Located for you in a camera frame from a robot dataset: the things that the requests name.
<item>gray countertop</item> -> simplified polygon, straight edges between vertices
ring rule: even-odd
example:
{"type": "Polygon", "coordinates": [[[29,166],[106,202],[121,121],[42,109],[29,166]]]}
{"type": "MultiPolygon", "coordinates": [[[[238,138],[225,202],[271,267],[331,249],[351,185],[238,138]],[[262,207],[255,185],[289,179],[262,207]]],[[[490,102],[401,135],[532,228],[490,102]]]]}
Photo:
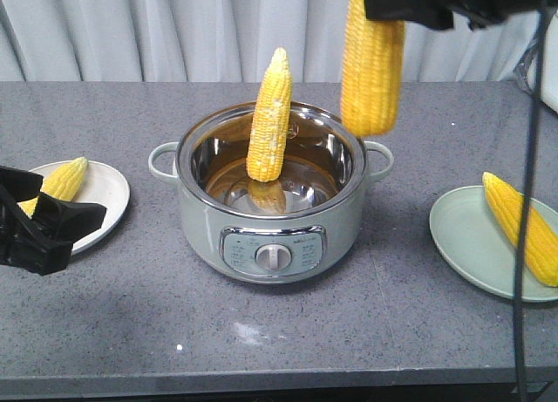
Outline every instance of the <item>gray countertop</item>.
{"type": "MultiPolygon", "coordinates": [[[[120,224],[67,270],[0,266],[0,399],[513,382],[512,304],[440,256],[432,204],[492,171],[521,185],[530,100],[514,82],[405,84],[375,140],[393,172],[347,256],[309,280],[225,277],[190,248],[148,154],[257,84],[0,83],[0,165],[84,155],[117,168],[120,224]]],[[[338,113],[337,84],[293,99],[338,113]]],[[[558,208],[558,119],[544,110],[535,197],[558,208]]],[[[525,309],[529,380],[558,379],[558,303],[525,309]]]]}

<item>white plate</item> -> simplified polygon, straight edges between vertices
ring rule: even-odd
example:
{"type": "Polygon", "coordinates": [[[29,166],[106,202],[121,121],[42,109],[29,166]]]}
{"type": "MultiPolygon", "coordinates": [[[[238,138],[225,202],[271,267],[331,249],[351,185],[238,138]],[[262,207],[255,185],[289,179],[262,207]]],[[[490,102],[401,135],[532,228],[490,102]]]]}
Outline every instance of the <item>white plate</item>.
{"type": "MultiPolygon", "coordinates": [[[[533,205],[558,231],[558,214],[533,200],[533,205]]],[[[432,206],[430,230],[441,255],[469,282],[495,295],[514,296],[515,250],[494,218],[482,186],[462,187],[442,195],[432,206]]],[[[523,300],[558,299],[558,288],[539,282],[523,270],[523,300]]]]}
{"type": "MultiPolygon", "coordinates": [[[[68,160],[53,162],[31,169],[33,173],[48,176],[68,160]]],[[[79,203],[98,203],[106,207],[103,224],[95,232],[73,244],[72,255],[88,249],[104,238],[119,222],[130,200],[130,187],[124,175],[118,170],[101,162],[89,161],[85,180],[72,201],[79,203]]]]}

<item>corn on the cob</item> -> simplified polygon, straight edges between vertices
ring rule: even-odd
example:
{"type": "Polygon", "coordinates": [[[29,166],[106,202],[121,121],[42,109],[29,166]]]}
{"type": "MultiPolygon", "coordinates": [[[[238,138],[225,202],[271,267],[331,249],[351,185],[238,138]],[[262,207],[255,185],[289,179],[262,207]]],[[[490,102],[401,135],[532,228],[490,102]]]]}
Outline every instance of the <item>corn on the cob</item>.
{"type": "Polygon", "coordinates": [[[384,134],[395,125],[404,43],[403,21],[367,20],[364,0],[349,0],[341,116],[355,136],[384,134]]]}
{"type": "MultiPolygon", "coordinates": [[[[66,162],[44,178],[41,191],[55,199],[70,201],[76,195],[85,179],[88,163],[87,158],[83,156],[66,162]]],[[[33,216],[36,205],[37,198],[19,203],[21,209],[29,217],[33,216]]]]}
{"type": "Polygon", "coordinates": [[[258,208],[269,214],[282,215],[287,209],[287,198],[279,180],[269,182],[249,180],[248,194],[258,208]]]}
{"type": "Polygon", "coordinates": [[[289,130],[293,78],[287,52],[277,48],[255,102],[246,169],[257,181],[276,180],[282,169],[289,130]]]}
{"type": "MultiPolygon", "coordinates": [[[[517,247],[523,194],[491,173],[483,173],[482,183],[496,220],[517,247]]],[[[525,262],[541,283],[558,286],[558,235],[533,206],[529,209],[525,262]]]]}

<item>control knob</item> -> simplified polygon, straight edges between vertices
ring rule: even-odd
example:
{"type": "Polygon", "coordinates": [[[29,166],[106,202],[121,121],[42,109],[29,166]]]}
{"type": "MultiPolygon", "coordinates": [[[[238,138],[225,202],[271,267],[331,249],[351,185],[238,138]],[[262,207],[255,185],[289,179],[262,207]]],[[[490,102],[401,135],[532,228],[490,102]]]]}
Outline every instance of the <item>control knob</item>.
{"type": "Polygon", "coordinates": [[[280,243],[263,245],[255,252],[255,263],[268,271],[284,269],[290,262],[290,249],[280,243]]]}

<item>pot rim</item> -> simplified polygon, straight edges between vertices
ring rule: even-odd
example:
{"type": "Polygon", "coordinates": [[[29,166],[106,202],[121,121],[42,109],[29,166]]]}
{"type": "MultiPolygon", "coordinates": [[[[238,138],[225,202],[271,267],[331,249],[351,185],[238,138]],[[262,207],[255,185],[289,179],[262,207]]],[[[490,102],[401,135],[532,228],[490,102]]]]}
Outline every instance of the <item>pot rim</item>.
{"type": "Polygon", "coordinates": [[[327,201],[318,204],[312,208],[306,208],[296,212],[285,213],[280,215],[255,215],[251,213],[242,212],[236,208],[231,208],[226,204],[214,199],[206,191],[201,188],[198,182],[192,175],[192,170],[189,165],[183,168],[183,163],[190,163],[192,161],[192,154],[194,149],[203,141],[204,135],[217,127],[222,121],[220,118],[228,116],[224,121],[233,118],[241,117],[249,112],[253,112],[255,108],[255,101],[247,101],[231,105],[216,112],[208,114],[206,117],[200,119],[193,127],[191,127],[181,138],[179,145],[176,149],[175,165],[180,179],[180,184],[185,187],[196,199],[202,201],[204,204],[211,208],[219,210],[223,213],[240,216],[243,218],[256,219],[256,220],[292,220],[300,219],[302,217],[316,215],[324,210],[333,208],[343,202],[354,194],[364,181],[365,169],[367,166],[366,148],[361,139],[350,133],[342,124],[342,120],[331,112],[323,108],[313,106],[311,104],[291,101],[290,109],[293,112],[308,112],[312,111],[315,115],[319,115],[326,119],[329,124],[328,128],[336,135],[340,136],[344,144],[350,148],[350,153],[353,161],[353,166],[350,171],[349,181],[343,188],[327,201]],[[182,155],[186,154],[186,159],[182,159],[182,155]]]}

